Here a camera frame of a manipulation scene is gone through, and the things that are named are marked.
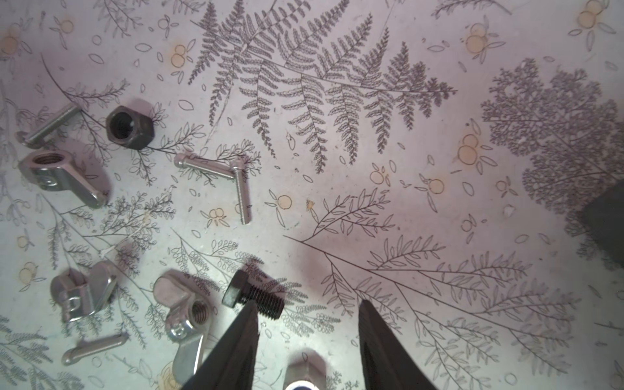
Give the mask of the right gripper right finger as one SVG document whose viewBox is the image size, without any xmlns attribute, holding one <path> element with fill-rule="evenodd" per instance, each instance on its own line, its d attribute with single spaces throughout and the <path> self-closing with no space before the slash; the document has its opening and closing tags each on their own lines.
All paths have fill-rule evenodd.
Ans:
<svg viewBox="0 0 624 390">
<path fill-rule="evenodd" d="M 365 389 L 436 389 L 368 300 L 358 310 Z"/>
</svg>

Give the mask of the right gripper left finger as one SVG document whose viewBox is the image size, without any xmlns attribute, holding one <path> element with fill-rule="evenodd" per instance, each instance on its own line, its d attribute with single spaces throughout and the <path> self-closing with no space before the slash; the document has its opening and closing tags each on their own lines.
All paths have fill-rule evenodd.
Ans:
<svg viewBox="0 0 624 390">
<path fill-rule="evenodd" d="M 258 340 L 258 307 L 250 301 L 183 390 L 253 388 Z"/>
</svg>

